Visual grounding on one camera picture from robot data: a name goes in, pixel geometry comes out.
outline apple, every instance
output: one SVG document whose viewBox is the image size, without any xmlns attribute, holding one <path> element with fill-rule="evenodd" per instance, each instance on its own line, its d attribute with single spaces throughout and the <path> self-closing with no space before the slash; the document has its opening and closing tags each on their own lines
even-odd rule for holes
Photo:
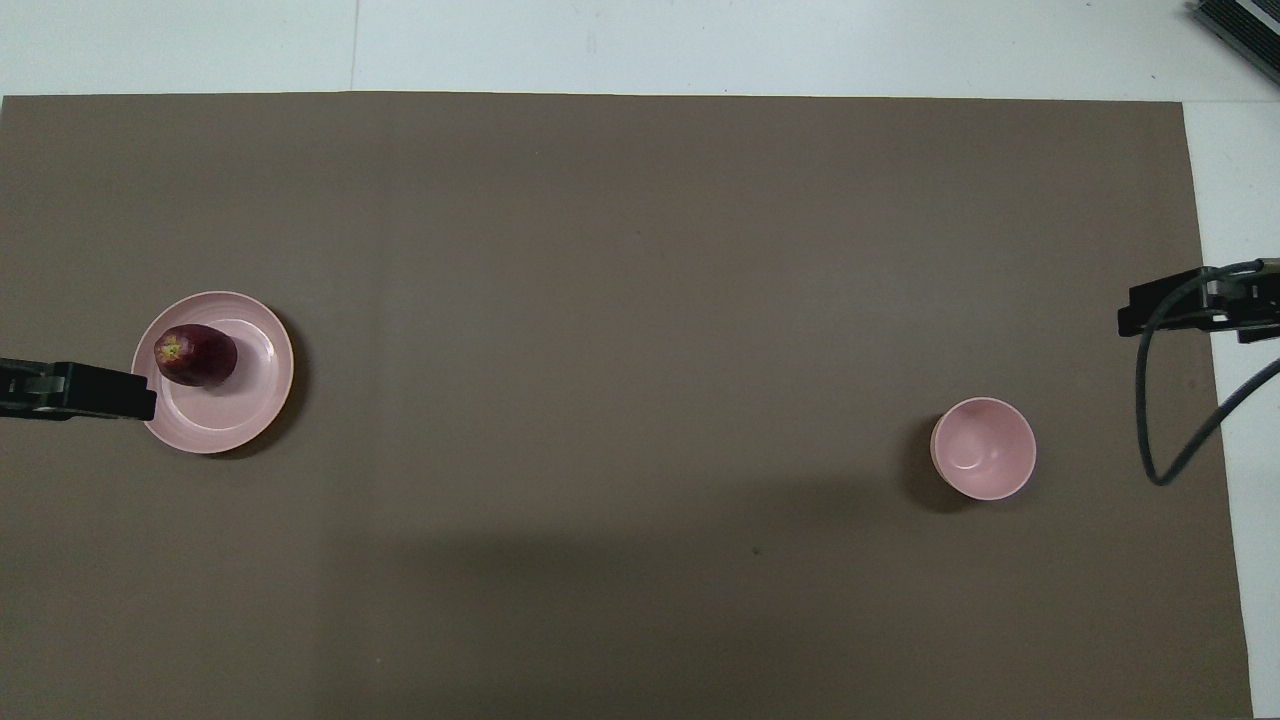
<svg viewBox="0 0 1280 720">
<path fill-rule="evenodd" d="M 177 325 L 160 333 L 155 345 L 160 374 L 193 387 L 216 386 L 236 369 L 236 341 L 209 325 Z"/>
</svg>

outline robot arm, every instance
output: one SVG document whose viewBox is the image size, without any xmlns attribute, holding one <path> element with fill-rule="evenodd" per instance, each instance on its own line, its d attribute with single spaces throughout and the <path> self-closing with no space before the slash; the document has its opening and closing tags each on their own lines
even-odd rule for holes
<svg viewBox="0 0 1280 720">
<path fill-rule="evenodd" d="M 0 357 L 0 418 L 65 420 L 155 418 L 147 379 L 81 363 L 32 363 Z"/>
</svg>

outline black cable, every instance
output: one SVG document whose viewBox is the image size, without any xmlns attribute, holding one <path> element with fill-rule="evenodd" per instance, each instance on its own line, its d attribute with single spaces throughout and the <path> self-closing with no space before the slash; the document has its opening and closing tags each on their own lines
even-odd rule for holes
<svg viewBox="0 0 1280 720">
<path fill-rule="evenodd" d="M 1151 438 L 1147 430 L 1147 355 L 1151 352 L 1151 341 L 1160 329 L 1160 324 L 1165 322 L 1165 316 L 1169 311 L 1178 304 L 1179 300 L 1187 297 L 1201 286 L 1208 284 L 1213 281 L 1220 279 L 1252 279 L 1261 273 L 1266 266 L 1262 260 L 1251 260 L 1248 263 L 1235 263 L 1231 265 L 1225 265 L 1204 273 L 1194 279 L 1187 281 L 1185 283 L 1178 286 L 1172 292 L 1165 296 L 1156 306 L 1156 310 L 1151 314 L 1151 319 L 1147 320 L 1146 327 L 1142 329 L 1142 341 L 1138 343 L 1138 368 L 1134 373 L 1134 389 L 1135 389 L 1135 414 L 1138 416 L 1138 452 L 1142 455 L 1142 468 L 1147 473 L 1147 478 L 1157 486 L 1167 486 L 1178 477 L 1178 473 L 1187 466 L 1196 451 L 1199 450 L 1208 436 L 1213 434 L 1213 430 L 1222 424 L 1222 420 L 1235 410 L 1244 398 L 1253 393 L 1253 391 L 1262 387 L 1263 383 L 1280 374 L 1280 360 L 1276 360 L 1260 370 L 1252 378 L 1249 378 L 1243 386 L 1240 386 L 1230 397 L 1226 398 L 1222 405 L 1217 407 L 1210 416 L 1196 429 L 1192 438 L 1187 441 L 1181 452 L 1174 459 L 1174 462 L 1169 466 L 1164 474 L 1156 471 L 1156 462 L 1151 457 Z"/>
</svg>

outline table surface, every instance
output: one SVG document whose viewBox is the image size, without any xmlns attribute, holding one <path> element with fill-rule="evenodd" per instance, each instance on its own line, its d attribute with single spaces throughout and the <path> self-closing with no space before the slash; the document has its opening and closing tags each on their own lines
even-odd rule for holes
<svg viewBox="0 0 1280 720">
<path fill-rule="evenodd" d="M 1181 1 L 0 3 L 4 95 L 369 88 L 1176 100 L 1204 261 L 1276 254 L 1280 90 Z M 1215 337 L 1220 397 L 1274 354 Z M 1268 387 L 1222 432 L 1258 715 L 1280 715 L 1277 423 Z"/>
</svg>

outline black device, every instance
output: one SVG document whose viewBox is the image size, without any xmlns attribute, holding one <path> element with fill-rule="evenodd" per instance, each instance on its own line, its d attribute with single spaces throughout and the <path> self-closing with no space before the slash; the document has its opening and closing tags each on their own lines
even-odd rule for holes
<svg viewBox="0 0 1280 720">
<path fill-rule="evenodd" d="M 1280 0 L 1203 0 L 1192 17 L 1280 82 Z"/>
<path fill-rule="evenodd" d="M 1280 258 L 1260 258 L 1221 268 L 1197 268 L 1129 288 L 1129 306 L 1116 314 L 1120 334 L 1142 334 L 1134 370 L 1138 454 L 1147 478 L 1166 486 L 1187 466 L 1222 420 L 1253 391 L 1280 374 L 1280 360 L 1258 370 L 1201 423 L 1164 473 L 1156 470 L 1147 433 L 1147 355 L 1157 331 L 1196 328 L 1236 332 L 1240 342 L 1280 337 Z"/>
<path fill-rule="evenodd" d="M 151 420 L 156 393 L 142 375 L 82 363 L 0 357 L 0 418 Z"/>
</svg>

